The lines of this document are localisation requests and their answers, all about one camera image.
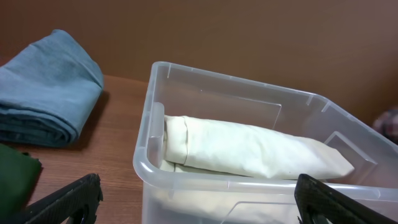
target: dark green fabric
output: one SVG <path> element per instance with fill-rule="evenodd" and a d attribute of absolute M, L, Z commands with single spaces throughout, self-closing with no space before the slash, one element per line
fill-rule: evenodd
<path fill-rule="evenodd" d="M 0 144 L 0 219 L 27 203 L 41 167 L 37 159 Z"/>

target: blue cloth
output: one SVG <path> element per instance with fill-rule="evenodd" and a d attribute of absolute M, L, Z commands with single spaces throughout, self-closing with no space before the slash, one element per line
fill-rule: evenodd
<path fill-rule="evenodd" d="M 69 34 L 54 30 L 0 67 L 0 141 L 75 142 L 103 87 L 99 66 Z"/>

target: clear plastic bin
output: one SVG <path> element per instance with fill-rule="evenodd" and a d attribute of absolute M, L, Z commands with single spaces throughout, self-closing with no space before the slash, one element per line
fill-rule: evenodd
<path fill-rule="evenodd" d="M 324 142 L 355 168 L 327 184 L 398 221 L 398 147 L 327 98 L 156 62 L 133 159 L 144 181 L 144 224 L 298 223 L 294 180 L 160 170 L 164 114 L 251 124 Z"/>

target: plaid fabric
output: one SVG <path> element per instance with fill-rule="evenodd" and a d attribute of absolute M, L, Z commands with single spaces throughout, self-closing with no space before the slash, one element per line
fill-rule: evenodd
<path fill-rule="evenodd" d="M 398 144 L 398 107 L 384 112 L 374 121 L 373 129 Z"/>

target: blue folded garment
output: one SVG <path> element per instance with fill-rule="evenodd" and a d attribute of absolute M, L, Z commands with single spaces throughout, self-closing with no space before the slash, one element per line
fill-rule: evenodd
<path fill-rule="evenodd" d="M 54 30 L 0 67 L 0 141 L 75 142 L 103 87 L 99 66 L 69 34 Z"/>

